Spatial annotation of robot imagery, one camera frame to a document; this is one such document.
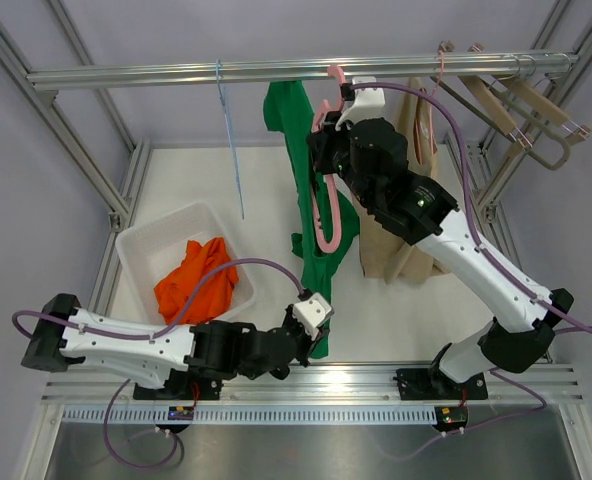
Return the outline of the beige t shirt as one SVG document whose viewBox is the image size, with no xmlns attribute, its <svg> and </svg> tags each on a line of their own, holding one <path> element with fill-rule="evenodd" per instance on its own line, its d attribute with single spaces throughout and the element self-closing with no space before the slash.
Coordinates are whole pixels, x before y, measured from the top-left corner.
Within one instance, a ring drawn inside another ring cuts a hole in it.
<svg viewBox="0 0 592 480">
<path fill-rule="evenodd" d="M 409 169 L 437 180 L 438 148 L 431 104 L 415 95 L 403 94 L 395 129 L 408 141 Z M 432 276 L 450 272 L 440 261 L 386 231 L 357 199 L 352 204 L 360 223 L 359 258 L 365 277 L 383 279 L 386 283 L 404 277 L 414 284 L 422 284 Z"/>
</svg>

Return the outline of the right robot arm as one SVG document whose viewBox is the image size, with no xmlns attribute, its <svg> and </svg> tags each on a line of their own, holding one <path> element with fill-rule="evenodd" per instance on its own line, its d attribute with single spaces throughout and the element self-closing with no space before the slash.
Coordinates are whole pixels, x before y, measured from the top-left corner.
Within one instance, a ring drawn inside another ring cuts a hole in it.
<svg viewBox="0 0 592 480">
<path fill-rule="evenodd" d="M 479 332 L 445 345 L 405 386 L 434 398 L 459 396 L 479 374 L 495 368 L 522 373 L 546 353 L 572 295 L 526 284 L 521 271 L 469 225 L 452 195 L 409 169 L 407 140 L 388 121 L 327 124 L 306 143 L 315 172 L 339 176 L 381 227 L 446 266 L 493 314 Z"/>
</svg>

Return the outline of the light blue wire hanger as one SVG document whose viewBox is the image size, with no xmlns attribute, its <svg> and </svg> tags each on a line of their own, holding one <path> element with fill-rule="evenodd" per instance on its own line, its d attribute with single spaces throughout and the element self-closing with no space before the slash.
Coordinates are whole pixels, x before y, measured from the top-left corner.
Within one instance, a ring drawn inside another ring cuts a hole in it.
<svg viewBox="0 0 592 480">
<path fill-rule="evenodd" d="M 240 208 L 240 216 L 241 219 L 245 219 L 245 205 L 244 205 L 244 197 L 242 192 L 242 184 L 240 178 L 240 167 L 239 167 L 239 160 L 237 154 L 237 146 L 234 137 L 234 130 L 233 130 L 233 123 L 231 117 L 231 111 L 229 107 L 229 100 L 228 100 L 228 92 L 227 87 L 224 84 L 224 75 L 223 75 L 223 64 L 220 59 L 216 61 L 215 65 L 215 76 L 216 76 L 216 85 L 218 89 L 219 101 L 221 104 L 221 109 L 224 117 L 224 124 L 226 129 L 227 141 L 232 157 L 232 164 L 234 169 L 234 179 L 237 191 L 237 197 L 239 201 L 239 208 Z"/>
</svg>

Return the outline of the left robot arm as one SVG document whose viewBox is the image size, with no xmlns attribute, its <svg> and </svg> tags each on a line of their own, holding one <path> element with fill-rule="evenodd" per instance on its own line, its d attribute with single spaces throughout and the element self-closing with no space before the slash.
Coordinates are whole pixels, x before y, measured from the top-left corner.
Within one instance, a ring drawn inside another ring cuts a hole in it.
<svg viewBox="0 0 592 480">
<path fill-rule="evenodd" d="M 222 320 L 159 329 L 90 312 L 76 296 L 58 294 L 35 313 L 21 364 L 50 373 L 100 369 L 131 380 L 138 400 L 216 398 L 222 383 L 238 376 L 283 380 L 292 362 L 307 366 L 332 314 L 323 296 L 307 291 L 268 331 Z"/>
</svg>

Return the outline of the green t shirt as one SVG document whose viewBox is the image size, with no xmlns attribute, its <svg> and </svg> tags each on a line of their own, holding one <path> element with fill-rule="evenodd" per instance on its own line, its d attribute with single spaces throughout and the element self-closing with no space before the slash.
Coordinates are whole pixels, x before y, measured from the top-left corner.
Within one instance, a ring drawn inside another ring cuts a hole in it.
<svg viewBox="0 0 592 480">
<path fill-rule="evenodd" d="M 314 111 L 299 81 L 269 84 L 263 101 L 263 118 L 270 132 L 283 135 L 297 191 L 301 231 L 291 235 L 292 253 L 303 261 L 302 284 L 332 300 L 332 279 L 360 232 L 359 218 L 352 202 L 337 195 L 340 208 L 341 240 L 332 253 L 323 252 L 315 234 L 319 220 L 326 240 L 333 236 L 329 195 L 323 176 L 313 173 L 309 164 L 306 137 L 310 134 Z"/>
</svg>

